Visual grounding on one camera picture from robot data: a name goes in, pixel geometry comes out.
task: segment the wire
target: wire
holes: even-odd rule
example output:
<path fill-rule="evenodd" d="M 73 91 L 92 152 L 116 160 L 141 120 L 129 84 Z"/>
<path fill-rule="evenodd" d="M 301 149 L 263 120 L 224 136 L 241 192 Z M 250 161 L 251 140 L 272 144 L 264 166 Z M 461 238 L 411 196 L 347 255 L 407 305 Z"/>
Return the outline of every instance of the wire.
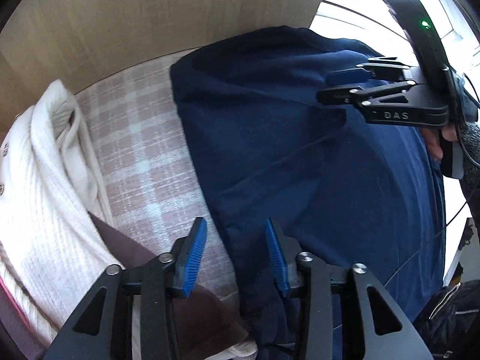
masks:
<path fill-rule="evenodd" d="M 475 89 L 475 86 L 473 85 L 472 83 L 472 80 L 464 73 L 463 74 L 465 76 L 465 78 L 468 80 L 468 82 L 470 83 L 474 93 L 475 93 L 475 96 L 477 96 L 477 102 L 480 102 L 480 98 L 479 98 L 479 95 L 477 93 L 477 90 Z"/>
<path fill-rule="evenodd" d="M 473 85 L 472 80 L 466 74 L 464 74 L 464 76 L 468 80 L 468 82 L 470 83 L 470 85 L 471 85 L 471 87 L 472 87 L 472 89 L 475 93 L 475 96 L 477 96 L 477 99 L 475 101 L 472 101 L 472 102 L 476 105 L 476 107 L 478 109 L 480 109 L 480 98 L 479 98 L 479 95 L 477 93 L 477 90 L 475 89 L 475 86 Z M 458 125 L 455 125 L 455 132 L 457 133 L 458 142 L 460 144 L 460 147 L 462 148 L 462 151 L 463 151 L 463 154 L 465 155 L 465 157 L 472 163 L 473 166 L 475 166 L 477 168 L 480 168 L 480 163 L 475 161 L 470 156 L 470 153 L 468 152 L 467 148 L 465 147 L 465 144 L 464 144 L 463 138 L 462 138 L 462 134 L 460 134 L 460 127 Z"/>
<path fill-rule="evenodd" d="M 478 109 L 480 109 L 480 98 L 479 98 L 479 95 L 475 89 L 475 86 L 473 85 L 471 79 L 466 75 L 464 74 L 465 78 L 468 80 L 468 82 L 470 83 L 471 87 L 473 88 L 473 91 L 475 93 L 475 96 L 477 97 L 476 101 L 473 101 L 473 103 L 477 106 Z M 460 134 L 460 128 L 458 125 L 455 125 L 455 131 L 457 133 L 457 138 L 458 138 L 458 142 L 460 143 L 460 146 L 462 147 L 462 151 L 465 155 L 465 157 L 467 157 L 467 159 L 477 168 L 480 169 L 480 163 L 478 163 L 477 161 L 475 161 L 469 154 L 469 152 L 467 151 L 466 147 L 465 147 L 465 144 L 463 143 L 463 139 L 462 139 L 462 135 Z M 464 207 L 470 202 L 471 198 L 473 197 L 473 194 L 475 193 L 475 190 L 477 189 L 477 186 L 479 185 L 480 183 L 480 178 L 477 179 L 477 181 L 475 182 L 475 185 L 474 187 L 472 188 L 472 191 L 470 192 L 469 196 L 466 198 L 465 200 L 465 203 L 463 203 L 462 207 L 460 207 L 460 210 L 457 211 L 457 213 L 453 216 L 452 219 L 450 219 L 448 221 L 448 223 L 437 233 L 435 234 L 432 238 L 430 238 L 430 240 L 425 244 L 423 245 L 420 249 L 418 249 L 415 253 L 413 253 L 405 262 L 403 262 L 397 269 L 395 269 L 395 271 L 390 275 L 390 277 L 388 278 L 388 280 L 385 282 L 385 284 L 383 284 L 384 287 L 388 286 L 388 284 L 392 281 L 392 279 L 398 274 L 398 272 L 400 272 L 400 270 L 406 266 L 417 254 L 419 254 L 421 251 L 423 251 L 428 245 L 431 244 L 431 242 L 433 240 L 435 240 L 438 236 L 442 235 L 442 234 L 445 234 L 446 232 L 446 229 L 447 227 L 453 222 L 453 220 L 460 214 L 460 212 L 462 212 L 462 210 L 464 209 Z M 342 327 L 342 324 L 339 324 L 337 326 L 335 326 L 333 328 L 333 330 L 337 330 L 338 328 Z"/>
<path fill-rule="evenodd" d="M 352 13 L 355 13 L 356 15 L 362 16 L 362 17 L 364 17 L 365 19 L 368 19 L 368 20 L 370 20 L 370 21 L 373 21 L 375 24 L 378 24 L 379 26 L 382 26 L 383 28 L 387 29 L 388 31 L 393 32 L 395 35 L 399 36 L 399 37 L 402 38 L 403 40 L 408 41 L 408 39 L 407 39 L 406 37 L 400 35 L 399 33 L 393 31 L 391 28 L 388 28 L 386 25 L 381 24 L 380 22 L 372 19 L 371 17 L 368 17 L 368 16 L 366 16 L 366 15 L 363 15 L 363 14 L 360 13 L 360 12 L 354 11 L 353 9 L 344 7 L 343 5 L 340 5 L 340 4 L 332 3 L 331 1 L 327 1 L 327 0 L 322 0 L 322 3 L 328 4 L 328 5 L 333 5 L 334 7 L 341 8 L 341 9 L 345 9 L 345 10 L 348 11 L 348 12 L 352 12 Z M 322 15 L 322 14 L 319 14 L 319 13 L 316 13 L 315 16 L 323 16 L 323 15 Z"/>
<path fill-rule="evenodd" d="M 430 238 L 430 240 L 425 244 L 423 245 L 420 249 L 418 249 L 415 253 L 413 253 L 403 264 L 401 264 L 397 269 L 395 269 L 395 271 L 392 273 L 392 275 L 388 278 L 388 280 L 385 282 L 385 284 L 383 284 L 384 287 L 388 286 L 388 284 L 392 281 L 392 279 L 398 274 L 398 272 L 400 272 L 400 270 L 406 266 L 417 254 L 419 254 L 421 251 L 423 251 L 428 245 L 430 245 L 430 243 L 436 239 L 438 236 L 442 235 L 445 233 L 445 230 L 447 229 L 447 227 L 453 222 L 453 220 L 460 214 L 460 212 L 462 212 L 462 210 L 464 209 L 464 207 L 468 204 L 468 202 L 470 201 L 470 199 L 472 198 L 478 184 L 480 182 L 480 179 L 477 180 L 477 182 L 475 183 L 475 186 L 472 188 L 472 191 L 471 193 L 469 194 L 468 198 L 465 200 L 465 203 L 463 203 L 462 207 L 460 207 L 460 210 L 457 211 L 457 213 L 452 217 L 452 219 L 450 219 L 448 221 L 448 223 L 437 233 L 435 234 L 432 238 Z M 342 323 L 340 323 L 339 325 L 335 326 L 333 328 L 333 330 L 337 330 L 338 328 L 342 327 Z"/>

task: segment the dark red cloth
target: dark red cloth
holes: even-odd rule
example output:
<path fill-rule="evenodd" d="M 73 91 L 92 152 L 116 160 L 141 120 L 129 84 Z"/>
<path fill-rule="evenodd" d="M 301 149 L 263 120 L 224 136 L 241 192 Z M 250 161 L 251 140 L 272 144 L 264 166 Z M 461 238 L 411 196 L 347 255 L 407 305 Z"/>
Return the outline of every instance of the dark red cloth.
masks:
<path fill-rule="evenodd" d="M 125 268 L 141 266 L 155 257 L 131 238 L 90 216 L 105 245 Z M 203 360 L 242 342 L 248 335 L 220 300 L 201 286 L 196 286 L 187 299 L 175 299 L 173 310 L 182 360 Z M 45 351 L 0 286 L 0 359 L 41 360 Z"/>
<path fill-rule="evenodd" d="M 125 268 L 141 266 L 156 257 L 131 238 L 90 216 L 110 253 Z M 195 286 L 187 299 L 174 299 L 173 313 L 182 360 L 203 360 L 242 342 L 248 335 L 236 317 L 202 286 Z"/>

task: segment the blue clothing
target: blue clothing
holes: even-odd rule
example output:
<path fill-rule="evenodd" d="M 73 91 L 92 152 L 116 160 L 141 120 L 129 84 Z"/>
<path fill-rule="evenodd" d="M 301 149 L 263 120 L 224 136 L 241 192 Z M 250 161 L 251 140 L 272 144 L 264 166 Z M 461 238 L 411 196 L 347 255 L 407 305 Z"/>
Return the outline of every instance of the blue clothing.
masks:
<path fill-rule="evenodd" d="M 278 27 L 206 46 L 171 68 L 260 360 L 286 358 L 262 345 L 292 339 L 296 316 L 274 286 L 269 217 L 304 250 L 339 266 L 362 262 L 382 283 L 426 245 L 387 286 L 411 320 L 442 286 L 445 238 L 427 242 L 445 225 L 443 184 L 417 129 L 369 125 L 352 106 L 315 99 L 328 73 L 371 56 L 380 55 L 357 40 Z"/>

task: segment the white fabric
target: white fabric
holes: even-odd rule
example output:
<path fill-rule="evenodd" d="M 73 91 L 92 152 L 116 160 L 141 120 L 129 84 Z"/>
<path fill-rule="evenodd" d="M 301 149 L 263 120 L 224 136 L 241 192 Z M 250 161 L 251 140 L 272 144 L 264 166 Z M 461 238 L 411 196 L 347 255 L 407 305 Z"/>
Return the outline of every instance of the white fabric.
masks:
<path fill-rule="evenodd" d="M 8 154 L 0 157 L 0 276 L 48 346 L 101 272 L 121 265 L 87 211 L 115 224 L 85 119 L 59 80 L 15 121 L 6 142 Z M 137 305 L 134 359 L 140 358 L 138 311 Z M 255 350 L 246 341 L 216 356 L 246 357 Z"/>

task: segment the checkered fabric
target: checkered fabric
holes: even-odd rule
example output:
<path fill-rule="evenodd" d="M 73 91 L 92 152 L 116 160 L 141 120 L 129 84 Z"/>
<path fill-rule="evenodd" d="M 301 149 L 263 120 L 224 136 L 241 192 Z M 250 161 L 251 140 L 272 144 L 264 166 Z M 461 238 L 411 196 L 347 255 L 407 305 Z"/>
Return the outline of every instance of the checkered fabric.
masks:
<path fill-rule="evenodd" d="M 208 238 L 198 283 L 231 299 L 237 291 L 233 266 L 207 209 L 173 102 L 169 69 L 187 53 L 133 66 L 76 97 L 117 229 L 160 254 L 203 216 Z"/>

